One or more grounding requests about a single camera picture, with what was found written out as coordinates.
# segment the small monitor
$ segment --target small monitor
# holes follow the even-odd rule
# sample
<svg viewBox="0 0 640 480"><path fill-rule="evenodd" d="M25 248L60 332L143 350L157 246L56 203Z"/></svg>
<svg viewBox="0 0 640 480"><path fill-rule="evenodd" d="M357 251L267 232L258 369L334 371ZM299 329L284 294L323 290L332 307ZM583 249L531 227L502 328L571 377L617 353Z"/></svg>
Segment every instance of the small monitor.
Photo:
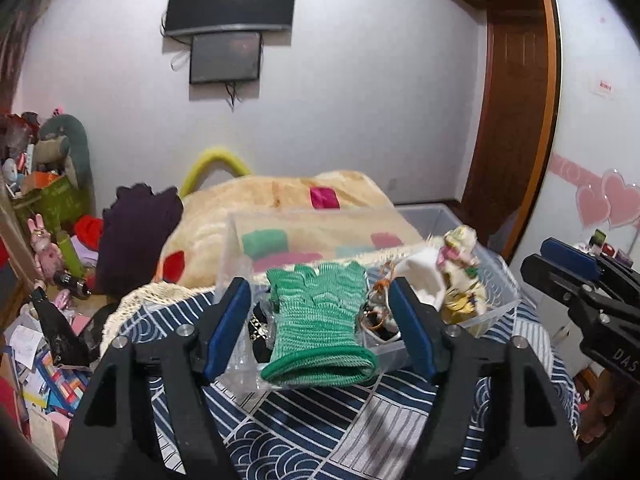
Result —
<svg viewBox="0 0 640 480"><path fill-rule="evenodd" d="M215 32L194 36L189 83L258 79L261 42L259 32Z"/></svg>

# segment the door frame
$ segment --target door frame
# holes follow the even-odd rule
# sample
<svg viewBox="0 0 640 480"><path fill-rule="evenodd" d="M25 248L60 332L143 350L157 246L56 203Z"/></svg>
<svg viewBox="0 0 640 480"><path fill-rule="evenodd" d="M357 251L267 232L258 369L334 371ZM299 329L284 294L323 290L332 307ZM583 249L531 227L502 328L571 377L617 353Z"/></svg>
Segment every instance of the door frame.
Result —
<svg viewBox="0 0 640 480"><path fill-rule="evenodd" d="M558 12L556 9L556 0L543 0L545 23L546 23L546 38L547 38L547 78L546 78L546 97L545 108L543 112L542 131L540 133L540 140L538 142L538 148L536 150L536 157L533 163L531 175L529 177L529 183L527 189L518 210L513 229L507 239L504 249L502 250L502 257L505 261L510 262L515 254L516 249L529 224L529 219L533 213L542 182L546 173L546 165L551 154L551 148L553 145L554 133L556 129L556 119L558 116L558 102L560 97L560 69L561 59L560 55L560 43L559 43L559 26L558 26ZM486 122L486 115L488 113L488 103L490 98L491 84L492 84L492 60L493 60L493 33L492 24L487 23L487 65L485 73L485 85L484 95L482 97L482 112L480 115L480 123L478 127L478 135L482 134L482 128ZM472 169L469 172L469 181L471 183L473 179L473 162Z"/></svg>

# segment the blue gripper pad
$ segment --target blue gripper pad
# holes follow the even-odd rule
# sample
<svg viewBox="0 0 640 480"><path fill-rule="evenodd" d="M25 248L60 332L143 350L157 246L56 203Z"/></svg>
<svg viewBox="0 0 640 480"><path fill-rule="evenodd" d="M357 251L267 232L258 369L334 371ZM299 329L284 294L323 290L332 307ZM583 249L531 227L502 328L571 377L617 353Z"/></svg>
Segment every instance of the blue gripper pad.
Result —
<svg viewBox="0 0 640 480"><path fill-rule="evenodd" d="M235 278L222 300L209 308L225 309L209 340L207 365L204 368L204 376L213 382L224 373L240 331L247 320L251 308L251 287L247 280Z"/></svg>
<svg viewBox="0 0 640 480"><path fill-rule="evenodd" d="M556 240L547 238L540 245L540 254L559 267L564 267L587 282L597 282L602 271L596 258Z"/></svg>
<svg viewBox="0 0 640 480"><path fill-rule="evenodd" d="M389 307L417 373L431 381L449 369L451 355L442 343L444 322L431 306L420 303L405 278L389 286Z"/></svg>

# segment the white wall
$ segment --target white wall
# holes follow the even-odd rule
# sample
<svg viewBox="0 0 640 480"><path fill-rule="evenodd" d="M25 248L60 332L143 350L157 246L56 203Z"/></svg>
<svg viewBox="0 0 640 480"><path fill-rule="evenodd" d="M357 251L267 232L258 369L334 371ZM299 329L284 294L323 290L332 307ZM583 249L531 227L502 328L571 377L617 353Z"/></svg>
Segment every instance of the white wall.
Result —
<svg viewBox="0 0 640 480"><path fill-rule="evenodd" d="M166 3L54 0L31 34L14 109L83 122L98 211L116 186L179 185L215 145L255 173L346 168L397 202L455 196L486 34L455 0L296 0L290 46L267 38L259 97L235 113L172 71Z"/></svg>
<svg viewBox="0 0 640 480"><path fill-rule="evenodd" d="M640 183L640 50L608 0L556 1L562 75L553 150L596 175L617 169L626 184ZM609 98L593 92L600 79L612 85ZM522 260L539 253L546 238L574 244L588 241L593 234L594 228L582 228L576 190L557 175L546 174L511 264L517 276ZM611 229L603 224L600 228L607 232L607 241L625 251L636 236L636 228L631 225ZM569 321L565 307L549 298L541 298L538 311L552 334ZM573 330L559 346L570 372L579 371L587 362L577 348L580 339L580 333Z"/></svg>

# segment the white cloth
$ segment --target white cloth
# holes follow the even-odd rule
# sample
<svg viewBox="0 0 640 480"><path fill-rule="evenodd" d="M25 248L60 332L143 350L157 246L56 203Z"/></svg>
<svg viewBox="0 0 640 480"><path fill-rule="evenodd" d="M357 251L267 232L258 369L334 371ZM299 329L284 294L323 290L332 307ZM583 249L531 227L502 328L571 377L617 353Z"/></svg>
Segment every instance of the white cloth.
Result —
<svg viewBox="0 0 640 480"><path fill-rule="evenodd" d="M438 270L437 261L438 250L435 247L425 247L399 262L394 269L394 277L404 276L418 300L433 305L440 311L447 287Z"/></svg>
<svg viewBox="0 0 640 480"><path fill-rule="evenodd" d="M78 240L78 237L76 235L73 235L71 237L71 243L76 250L76 254L80 259L80 263L85 267L95 267L95 265L98 263L98 253L85 247L84 244L80 240Z"/></svg>

